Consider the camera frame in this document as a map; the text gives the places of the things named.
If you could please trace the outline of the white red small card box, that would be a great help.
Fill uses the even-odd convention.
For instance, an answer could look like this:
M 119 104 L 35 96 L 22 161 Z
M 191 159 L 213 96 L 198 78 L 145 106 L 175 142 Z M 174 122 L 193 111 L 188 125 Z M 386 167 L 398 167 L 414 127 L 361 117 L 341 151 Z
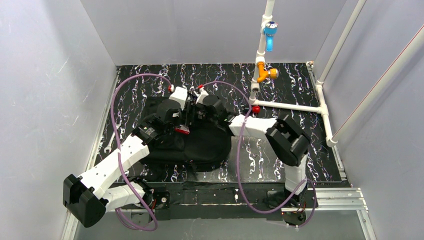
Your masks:
M 181 134 L 184 134 L 184 135 L 189 135 L 190 134 L 190 130 L 187 127 L 185 127 L 185 126 L 176 127 L 174 130 L 177 133 L 181 133 Z

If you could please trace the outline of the black student backpack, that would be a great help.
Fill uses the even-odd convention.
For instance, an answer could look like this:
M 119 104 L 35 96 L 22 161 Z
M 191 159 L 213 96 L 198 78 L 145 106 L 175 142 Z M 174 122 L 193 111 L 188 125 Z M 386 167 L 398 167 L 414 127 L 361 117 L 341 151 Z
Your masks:
M 226 160 L 232 148 L 232 136 L 210 123 L 185 126 L 185 107 L 181 110 L 180 126 L 188 128 L 190 133 L 162 131 L 161 109 L 179 107 L 178 102 L 163 96 L 147 98 L 141 112 L 141 123 L 131 132 L 141 138 L 149 150 L 149 155 L 140 162 L 147 165 L 185 165 L 197 172 L 209 172 Z

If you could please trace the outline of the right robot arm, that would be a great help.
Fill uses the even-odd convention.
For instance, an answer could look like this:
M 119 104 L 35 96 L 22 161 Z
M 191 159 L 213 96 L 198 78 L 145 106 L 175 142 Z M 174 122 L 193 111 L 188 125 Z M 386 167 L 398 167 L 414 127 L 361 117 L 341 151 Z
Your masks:
M 299 201 L 307 190 L 306 162 L 310 138 L 287 114 L 257 118 L 228 111 L 216 95 L 194 99 L 194 121 L 222 130 L 231 137 L 267 140 L 285 170 L 284 193 Z

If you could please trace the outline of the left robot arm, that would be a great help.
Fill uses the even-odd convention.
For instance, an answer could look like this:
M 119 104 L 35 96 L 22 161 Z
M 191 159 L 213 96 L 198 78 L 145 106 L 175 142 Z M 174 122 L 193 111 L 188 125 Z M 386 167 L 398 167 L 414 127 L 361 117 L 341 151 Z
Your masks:
M 63 205 L 85 228 L 97 224 L 111 210 L 122 215 L 122 207 L 141 204 L 154 223 L 153 230 L 157 229 L 158 221 L 145 200 L 152 194 L 151 188 L 131 182 L 125 171 L 152 153 L 150 144 L 158 137 L 178 126 L 185 105 L 185 100 L 165 99 L 152 119 L 143 122 L 124 142 L 118 141 L 117 148 L 104 160 L 79 176 L 70 174 L 64 179 Z

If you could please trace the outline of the silver wrench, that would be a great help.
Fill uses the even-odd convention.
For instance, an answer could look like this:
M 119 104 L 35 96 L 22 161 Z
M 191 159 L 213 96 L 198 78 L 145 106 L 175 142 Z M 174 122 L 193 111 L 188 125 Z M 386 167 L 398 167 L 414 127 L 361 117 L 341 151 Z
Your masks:
M 109 139 L 108 144 L 107 144 L 107 145 L 106 145 L 106 147 L 104 148 L 103 152 L 104 152 L 105 154 L 108 154 L 108 153 L 110 153 L 110 152 L 112 151 L 112 144 L 113 144 L 113 142 L 114 142 L 114 140 L 115 140 L 115 135 L 116 135 L 116 133 L 115 133 L 115 132 L 113 132 L 113 133 L 112 133 L 112 135 L 111 135 L 111 137 L 110 137 L 110 139 Z

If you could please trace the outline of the orange flashlight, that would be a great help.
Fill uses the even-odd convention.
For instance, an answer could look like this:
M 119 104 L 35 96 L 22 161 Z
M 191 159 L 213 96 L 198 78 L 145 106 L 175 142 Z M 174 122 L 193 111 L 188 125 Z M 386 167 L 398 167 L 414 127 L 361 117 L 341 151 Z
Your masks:
M 258 68 L 257 83 L 262 83 L 266 79 L 277 79 L 279 76 L 279 71 L 276 68 L 265 69 L 265 62 L 263 61 L 258 62 L 256 67 Z

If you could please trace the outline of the blue flashlight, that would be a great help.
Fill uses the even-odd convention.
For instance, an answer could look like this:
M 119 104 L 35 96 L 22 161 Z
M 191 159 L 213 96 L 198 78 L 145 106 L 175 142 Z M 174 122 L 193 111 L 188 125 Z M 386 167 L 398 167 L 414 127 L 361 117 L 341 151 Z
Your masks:
M 274 48 L 274 36 L 277 33 L 278 24 L 275 21 L 268 21 L 265 23 L 263 28 L 263 34 L 265 35 L 267 52 L 272 52 Z

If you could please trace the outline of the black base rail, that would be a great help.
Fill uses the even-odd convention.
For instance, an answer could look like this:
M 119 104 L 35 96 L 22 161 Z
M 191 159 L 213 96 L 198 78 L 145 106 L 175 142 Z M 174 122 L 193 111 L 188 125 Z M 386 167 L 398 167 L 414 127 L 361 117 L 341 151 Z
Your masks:
M 293 212 L 305 220 L 305 207 L 313 206 L 312 191 L 298 195 L 287 190 L 283 183 L 248 182 L 149 182 L 152 193 L 147 202 L 159 221 L 182 219 L 266 219 L 280 221 Z

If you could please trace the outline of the white pvc pipe frame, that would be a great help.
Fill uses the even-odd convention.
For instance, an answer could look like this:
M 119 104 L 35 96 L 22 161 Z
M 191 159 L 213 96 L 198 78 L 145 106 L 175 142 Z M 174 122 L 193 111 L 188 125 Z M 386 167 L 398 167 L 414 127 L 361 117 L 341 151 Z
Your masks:
M 264 106 L 264 107 L 272 107 L 279 109 L 287 109 L 287 110 L 296 110 L 303 112 L 311 112 L 320 114 L 323 118 L 324 129 L 325 129 L 325 142 L 330 147 L 333 148 L 336 146 L 338 141 L 341 139 L 344 132 L 349 129 L 358 118 L 364 114 L 365 110 L 372 103 L 372 101 L 376 100 L 377 96 L 381 94 L 386 87 L 388 87 L 390 81 L 400 73 L 400 71 L 404 68 L 405 64 L 410 61 L 410 59 L 417 53 L 417 51 L 424 44 L 424 28 L 420 27 L 419 30 L 415 33 L 412 39 L 407 43 L 407 45 L 403 48 L 403 50 L 398 54 L 398 56 L 393 60 L 393 62 L 389 65 L 389 67 L 385 70 L 385 72 L 381 75 L 381 77 L 376 81 L 376 83 L 372 86 L 369 92 L 364 96 L 361 102 L 356 106 L 356 108 L 352 111 L 349 117 L 345 120 L 345 122 L 341 125 L 341 127 L 333 132 L 331 128 L 330 114 L 328 110 L 328 106 L 325 102 L 324 97 L 324 89 L 323 85 L 325 83 L 326 77 L 330 72 L 334 62 L 339 55 L 346 39 L 348 38 L 355 22 L 358 19 L 364 5 L 364 0 L 357 1 L 354 9 L 352 10 L 349 19 L 343 31 L 340 34 L 340 37 L 323 69 L 321 75 L 315 79 L 314 89 L 316 95 L 318 97 L 319 106 L 304 106 L 304 105 L 295 105 L 281 102 L 271 102 L 271 101 L 263 101 L 257 99 L 257 94 L 260 90 L 260 83 L 257 82 L 257 77 L 259 76 L 259 71 L 257 68 L 258 62 L 265 62 L 265 54 L 266 54 L 266 37 L 263 33 L 263 29 L 265 27 L 265 23 L 269 21 L 273 21 L 273 9 L 275 2 L 273 0 L 268 0 L 266 2 L 266 7 L 264 14 L 261 19 L 261 27 L 260 27 L 260 40 L 259 46 L 256 51 L 255 56 L 255 69 L 254 76 L 251 79 L 250 85 L 250 96 L 248 98 L 249 103 L 255 106 Z

